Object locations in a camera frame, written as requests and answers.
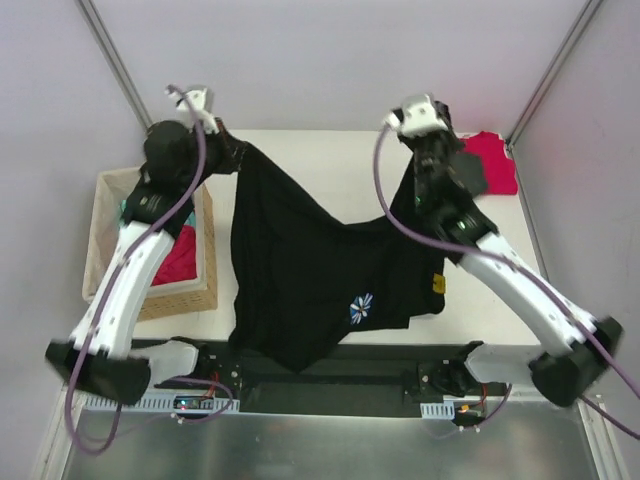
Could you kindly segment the black flower print t-shirt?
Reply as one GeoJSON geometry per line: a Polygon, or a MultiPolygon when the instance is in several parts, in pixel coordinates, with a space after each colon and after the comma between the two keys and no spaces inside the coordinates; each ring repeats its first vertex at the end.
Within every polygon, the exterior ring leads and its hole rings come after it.
{"type": "Polygon", "coordinates": [[[445,253],[378,217],[345,224],[253,145],[237,177],[228,344],[301,372],[350,333],[406,329],[445,308],[445,253]]]}

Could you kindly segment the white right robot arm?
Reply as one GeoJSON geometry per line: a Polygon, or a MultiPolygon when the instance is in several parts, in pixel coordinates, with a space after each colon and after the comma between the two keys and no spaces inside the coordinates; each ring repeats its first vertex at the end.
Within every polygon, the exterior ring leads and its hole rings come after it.
{"type": "Polygon", "coordinates": [[[624,330],[598,319],[534,271],[475,200],[488,184],[481,160],[464,151],[447,107],[423,93],[390,111],[374,147],[388,133],[412,152],[410,209],[418,225],[398,219],[384,199],[385,216],[412,240],[444,251],[451,263],[499,297],[538,340],[531,351],[469,343],[450,369],[452,387],[473,394],[484,383],[531,385],[558,407],[569,407],[614,365],[624,330]]]}

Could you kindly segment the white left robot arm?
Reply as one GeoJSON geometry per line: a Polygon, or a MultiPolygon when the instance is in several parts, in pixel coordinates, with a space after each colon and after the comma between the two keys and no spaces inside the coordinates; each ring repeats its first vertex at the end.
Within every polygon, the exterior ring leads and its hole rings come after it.
{"type": "Polygon", "coordinates": [[[45,358],[69,390],[122,406],[179,378],[204,387],[211,365],[194,340],[174,337],[148,348],[131,346],[134,326],[153,279],[194,210],[195,190],[213,174],[239,169],[238,144],[213,113],[211,88],[166,90],[182,120],[153,124],[144,162],[126,200],[115,252],[85,316],[65,341],[49,343],[45,358]]]}

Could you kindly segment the wicker laundry basket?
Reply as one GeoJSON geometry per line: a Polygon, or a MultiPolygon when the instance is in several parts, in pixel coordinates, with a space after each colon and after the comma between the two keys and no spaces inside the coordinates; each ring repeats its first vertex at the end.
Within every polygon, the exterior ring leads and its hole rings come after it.
{"type": "MultiPolygon", "coordinates": [[[[120,202],[128,197],[138,180],[136,167],[98,174],[82,284],[82,297],[86,302],[92,301],[115,251],[120,202]]],[[[139,314],[141,321],[217,308],[213,204],[204,184],[196,189],[193,201],[196,276],[191,280],[151,287],[139,314]]]]}

